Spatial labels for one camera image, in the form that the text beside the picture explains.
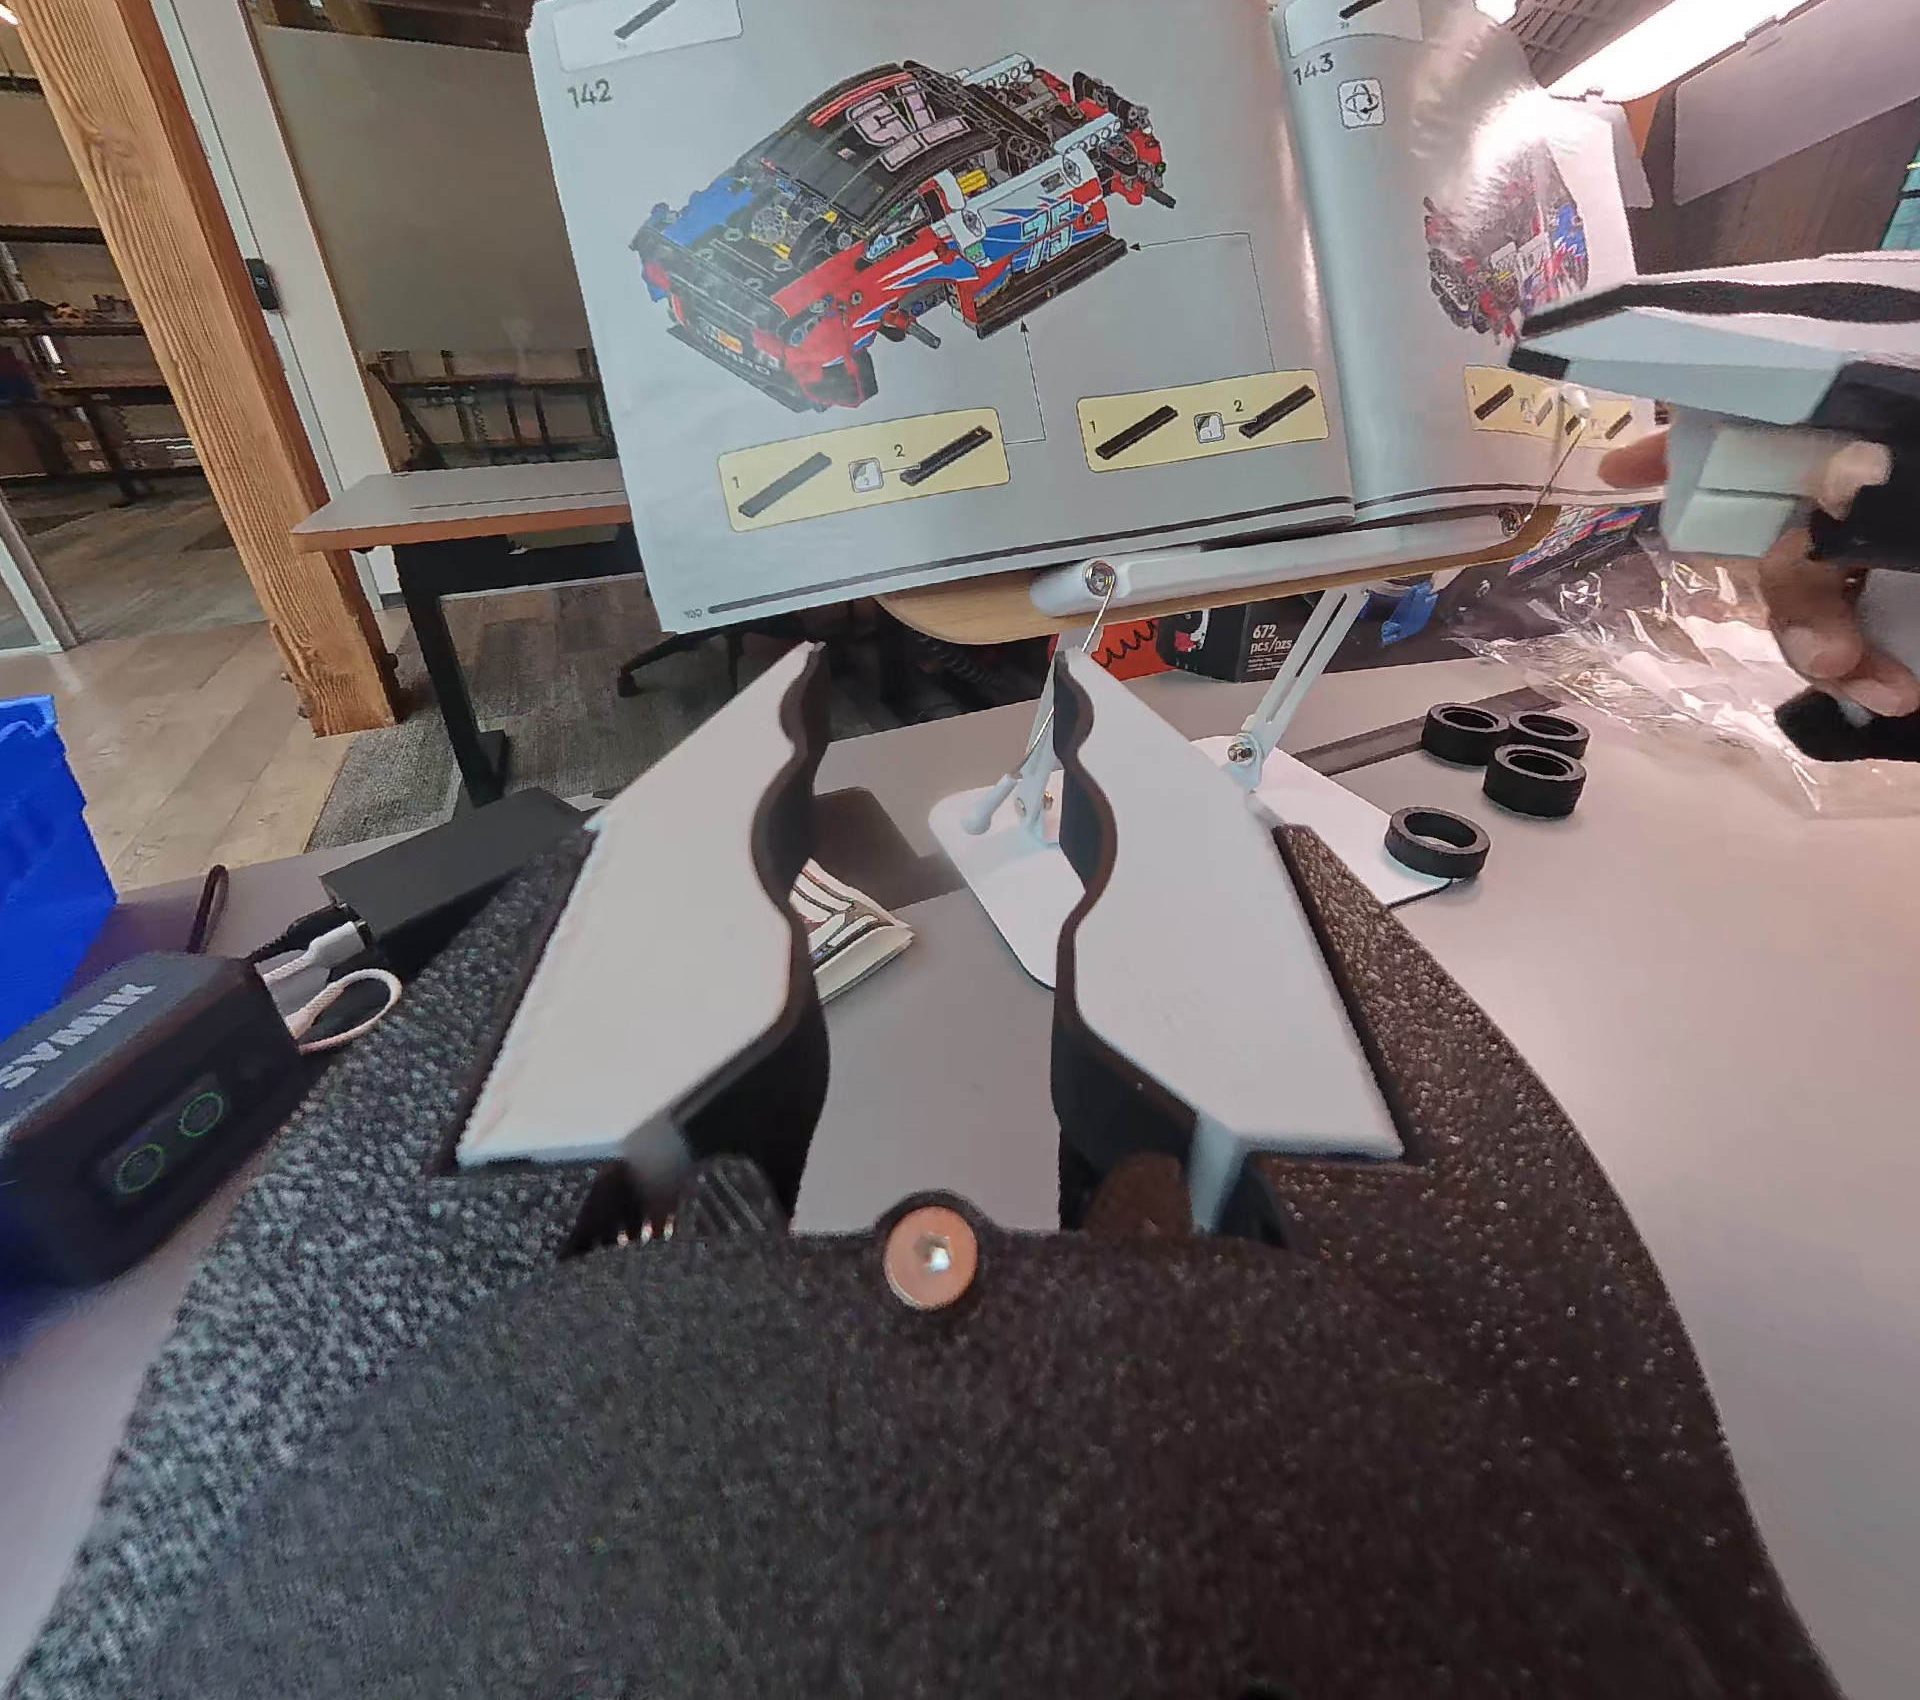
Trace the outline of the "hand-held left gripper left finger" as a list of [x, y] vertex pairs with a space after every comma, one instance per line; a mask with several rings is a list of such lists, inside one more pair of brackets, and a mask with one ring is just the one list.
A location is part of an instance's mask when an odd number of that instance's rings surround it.
[[826, 650], [802, 642], [587, 820], [458, 1176], [606, 1168], [662, 1221], [703, 1161], [747, 1160], [793, 1221], [829, 1083], [792, 901], [828, 699]]

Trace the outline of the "folded sticker sheet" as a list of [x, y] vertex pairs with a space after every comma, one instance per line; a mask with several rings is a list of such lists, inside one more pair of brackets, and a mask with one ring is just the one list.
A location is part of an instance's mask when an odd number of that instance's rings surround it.
[[913, 929], [902, 918], [814, 858], [798, 872], [787, 901], [805, 932], [814, 987], [824, 1006], [913, 941]]

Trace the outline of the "white book stand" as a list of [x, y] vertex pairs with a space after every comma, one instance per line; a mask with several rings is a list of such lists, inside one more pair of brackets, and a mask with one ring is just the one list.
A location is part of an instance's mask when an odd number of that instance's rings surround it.
[[[1247, 734], [1218, 737], [1204, 752], [1251, 788], [1268, 818], [1315, 829], [1388, 906], [1443, 890], [1448, 880], [1406, 865], [1385, 845], [1388, 818], [1327, 772], [1284, 752], [1284, 734], [1332, 651], [1366, 608], [1368, 589], [1448, 562], [1488, 563], [1529, 549], [1547, 532], [1547, 514], [1522, 502], [1511, 522], [1492, 514], [1369, 526], [1309, 538], [1202, 549], [1084, 559], [1034, 582], [1019, 575], [962, 579], [883, 595], [882, 608], [908, 629], [959, 647], [1067, 636], [1088, 645], [1116, 625], [1188, 610], [1218, 612], [1243, 599], [1287, 597], [1321, 588], [1305, 629], [1268, 684]], [[1060, 845], [1050, 732], [1050, 691], [1027, 739], [1032, 755], [991, 788], [947, 795], [929, 812], [934, 837], [988, 914], [1025, 973], [1052, 986], [1055, 948], [1084, 883]]]

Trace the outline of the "black power bank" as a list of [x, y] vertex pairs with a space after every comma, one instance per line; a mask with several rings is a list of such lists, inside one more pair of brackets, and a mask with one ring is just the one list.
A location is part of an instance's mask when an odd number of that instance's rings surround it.
[[146, 949], [93, 973], [3, 1042], [3, 1287], [125, 1272], [313, 1079], [242, 958]]

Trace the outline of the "background standing desk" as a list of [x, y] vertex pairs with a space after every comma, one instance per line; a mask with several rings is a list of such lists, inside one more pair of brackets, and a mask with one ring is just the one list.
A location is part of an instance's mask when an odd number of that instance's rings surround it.
[[476, 720], [444, 601], [641, 567], [615, 459], [373, 473], [298, 522], [291, 539], [307, 554], [394, 554], [398, 597], [472, 808], [503, 797], [512, 747]]

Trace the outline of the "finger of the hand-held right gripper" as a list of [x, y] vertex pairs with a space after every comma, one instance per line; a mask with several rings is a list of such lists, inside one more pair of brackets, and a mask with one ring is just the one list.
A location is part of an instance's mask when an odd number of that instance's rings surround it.
[[1590, 324], [1633, 309], [1692, 317], [1915, 324], [1918, 249], [1873, 248], [1723, 270], [1646, 272], [1554, 301], [1545, 307], [1545, 324]]
[[1761, 555], [1801, 524], [1831, 432], [1814, 414], [1840, 367], [1915, 370], [1915, 321], [1620, 312], [1526, 319], [1509, 365], [1669, 410], [1662, 532], [1678, 551]]

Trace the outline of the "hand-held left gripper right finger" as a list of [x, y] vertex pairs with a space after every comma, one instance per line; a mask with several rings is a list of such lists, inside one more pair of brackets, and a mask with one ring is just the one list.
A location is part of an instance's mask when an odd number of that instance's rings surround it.
[[1234, 777], [1085, 655], [1054, 665], [1060, 844], [1082, 883], [1054, 978], [1060, 1221], [1128, 1158], [1234, 1232], [1247, 1160], [1384, 1164], [1406, 1142], [1277, 831]]

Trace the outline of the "background storage shelves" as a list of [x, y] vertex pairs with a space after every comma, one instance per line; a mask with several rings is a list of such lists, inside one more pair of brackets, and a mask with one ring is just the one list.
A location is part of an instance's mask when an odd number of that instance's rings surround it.
[[131, 504], [203, 471], [161, 367], [134, 319], [3, 297], [1, 476], [5, 483], [110, 483]]

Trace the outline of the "blue plastic bin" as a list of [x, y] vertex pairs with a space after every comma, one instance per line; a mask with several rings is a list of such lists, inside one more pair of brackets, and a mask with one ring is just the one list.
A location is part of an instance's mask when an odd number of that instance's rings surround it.
[[48, 696], [1, 703], [1, 1038], [67, 992], [115, 887]]

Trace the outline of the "toy car set box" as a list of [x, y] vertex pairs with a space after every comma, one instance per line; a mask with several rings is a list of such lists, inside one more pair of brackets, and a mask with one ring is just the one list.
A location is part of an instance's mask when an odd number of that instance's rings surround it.
[[[1644, 578], [1641, 541], [1658, 522], [1658, 504], [1565, 510], [1537, 545], [1514, 559], [1371, 582], [1330, 669], [1432, 664], [1463, 657], [1476, 642], [1543, 636], [1560, 624], [1564, 597], [1583, 599], [1587, 579], [1617, 559], [1632, 578]], [[1094, 657], [1117, 679], [1184, 673], [1264, 682], [1290, 657], [1319, 599], [1308, 592], [1112, 620], [1100, 632]]]

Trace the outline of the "black power adapter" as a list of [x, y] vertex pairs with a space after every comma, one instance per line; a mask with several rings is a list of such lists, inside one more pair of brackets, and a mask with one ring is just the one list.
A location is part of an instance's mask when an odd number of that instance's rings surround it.
[[379, 968], [412, 981], [514, 875], [581, 831], [587, 816], [522, 790], [320, 875]]

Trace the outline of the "clear plastic bag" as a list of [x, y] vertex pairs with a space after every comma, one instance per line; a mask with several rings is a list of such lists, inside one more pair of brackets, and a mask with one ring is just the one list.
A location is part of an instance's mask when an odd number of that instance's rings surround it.
[[1463, 588], [1449, 633], [1573, 715], [1737, 766], [1814, 818], [1918, 814], [1914, 763], [1816, 761], [1790, 746], [1772, 714], [1798, 684], [1751, 565], [1669, 554], [1651, 505], [1564, 510], [1535, 547]]

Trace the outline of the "grey desk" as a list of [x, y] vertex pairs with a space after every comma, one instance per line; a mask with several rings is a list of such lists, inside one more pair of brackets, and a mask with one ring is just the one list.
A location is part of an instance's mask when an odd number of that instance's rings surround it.
[[[916, 943], [828, 1006], [831, 1077], [798, 1224], [943, 1185], [1054, 1212], [1047, 995], [927, 826], [1025, 734], [1018, 707], [844, 737], [927, 872]], [[1492, 835], [1399, 911], [1554, 1091], [1630, 1208], [1717, 1400], [1745, 1495], [1845, 1696], [1915, 1696], [1915, 818], [1807, 816], [1729, 747], [1591, 720], [1558, 822], [1418, 752], [1348, 783]]]

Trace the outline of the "toy car instruction booklet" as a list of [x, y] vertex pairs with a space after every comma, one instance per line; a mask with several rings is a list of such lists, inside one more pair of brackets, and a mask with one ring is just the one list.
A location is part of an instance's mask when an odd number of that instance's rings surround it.
[[1617, 134], [1460, 0], [544, 0], [664, 625], [1598, 496]]

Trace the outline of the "person's right hand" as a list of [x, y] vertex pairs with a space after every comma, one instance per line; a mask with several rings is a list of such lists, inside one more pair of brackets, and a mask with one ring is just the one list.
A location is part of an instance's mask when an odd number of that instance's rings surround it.
[[[1845, 439], [1812, 473], [1812, 511], [1841, 519], [1860, 490], [1881, 485], [1890, 471], [1885, 446]], [[1915, 673], [1862, 629], [1862, 578], [1851, 567], [1812, 558], [1804, 524], [1785, 529], [1757, 562], [1755, 586], [1781, 655], [1801, 679], [1875, 717], [1915, 714]]]

